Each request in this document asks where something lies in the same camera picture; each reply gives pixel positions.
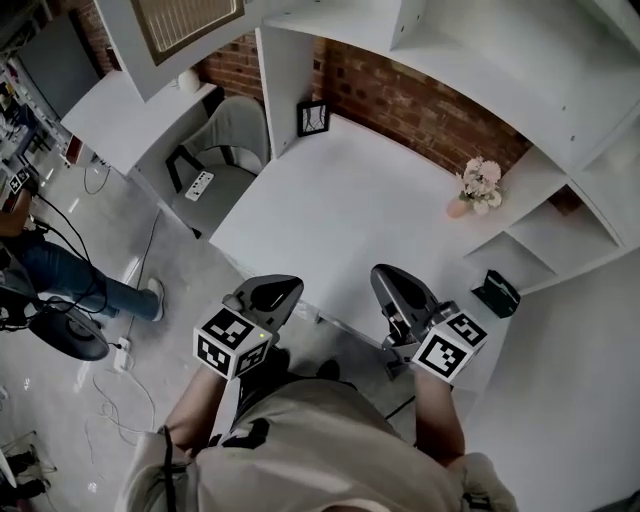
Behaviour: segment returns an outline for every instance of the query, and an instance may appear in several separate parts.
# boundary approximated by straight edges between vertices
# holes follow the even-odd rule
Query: black photo frame
[[[329,104],[325,100],[298,103],[298,137],[329,131]]]

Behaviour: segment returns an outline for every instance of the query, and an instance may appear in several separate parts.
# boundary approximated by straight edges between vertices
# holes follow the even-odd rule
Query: blue jeans
[[[36,292],[66,295],[75,302],[91,286],[80,305],[114,317],[120,310],[143,320],[153,320],[158,313],[158,297],[151,290],[136,290],[95,270],[101,283],[97,286],[89,264],[59,245],[46,240],[29,240],[16,257],[29,273]],[[102,290],[106,287],[107,305]]]

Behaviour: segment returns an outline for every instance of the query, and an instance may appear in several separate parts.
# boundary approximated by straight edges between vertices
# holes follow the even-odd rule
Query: extension cord
[[[118,344],[121,348],[116,350],[116,357],[113,359],[113,369],[118,373],[128,372],[129,352],[131,342],[127,338],[120,338]]]

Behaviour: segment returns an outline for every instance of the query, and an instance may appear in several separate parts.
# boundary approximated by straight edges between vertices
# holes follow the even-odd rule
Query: person's arm
[[[19,236],[25,222],[27,222],[30,206],[31,192],[22,189],[13,210],[10,213],[0,212],[0,236]]]
[[[416,446],[442,466],[465,452],[464,434],[453,407],[451,386],[435,375],[414,369]]]
[[[206,448],[226,385],[213,370],[200,367],[165,423],[173,444],[192,455]]]

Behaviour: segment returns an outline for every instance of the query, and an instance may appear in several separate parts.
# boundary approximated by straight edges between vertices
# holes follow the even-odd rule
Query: gray chair
[[[220,148],[225,163],[205,166],[199,156]],[[167,159],[167,168],[178,193],[171,208],[189,226],[196,238],[209,238],[222,223],[256,175],[239,167],[238,148],[251,152],[259,170],[269,162],[269,132],[262,106],[254,99],[234,96],[224,100],[209,121],[185,140]],[[181,180],[176,168],[183,158],[193,170]],[[214,175],[197,201],[185,197],[193,180],[201,171]]]

